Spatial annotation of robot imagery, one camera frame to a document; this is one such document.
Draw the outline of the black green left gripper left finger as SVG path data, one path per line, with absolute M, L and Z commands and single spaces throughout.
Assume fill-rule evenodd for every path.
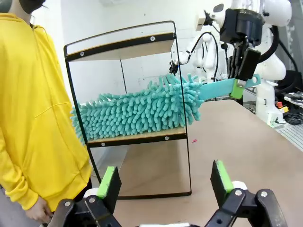
M 59 202 L 51 227 L 119 227 L 114 217 L 116 201 L 121 188 L 121 180 L 116 166 L 109 166 L 100 186 L 93 194 L 81 201 L 63 199 Z

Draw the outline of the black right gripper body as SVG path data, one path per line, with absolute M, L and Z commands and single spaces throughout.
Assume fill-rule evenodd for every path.
M 248 9 L 227 9 L 220 29 L 220 41 L 234 44 L 248 40 L 253 46 L 261 43 L 263 17 Z

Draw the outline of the person's right hand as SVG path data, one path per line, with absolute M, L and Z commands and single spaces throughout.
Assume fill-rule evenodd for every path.
M 51 212 L 47 202 L 38 197 L 36 203 L 28 210 L 25 211 L 26 215 L 37 222 L 50 223 L 53 213 Z

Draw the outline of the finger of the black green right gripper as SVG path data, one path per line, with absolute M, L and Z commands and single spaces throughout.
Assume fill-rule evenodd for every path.
M 237 45 L 233 50 L 233 55 L 229 58 L 228 78 L 239 78 L 239 69 L 242 62 L 242 46 Z
M 234 78 L 231 97 L 242 98 L 243 90 L 249 79 L 252 79 L 255 68 L 258 64 L 260 52 L 251 48 L 242 47 L 242 62 L 239 69 L 239 78 Z

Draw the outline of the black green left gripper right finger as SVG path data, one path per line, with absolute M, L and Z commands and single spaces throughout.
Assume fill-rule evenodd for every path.
M 214 160 L 211 184 L 218 203 L 207 227 L 231 227 L 245 218 L 252 227 L 286 227 L 287 222 L 272 190 L 251 193 L 243 182 L 232 181 L 221 160 Z

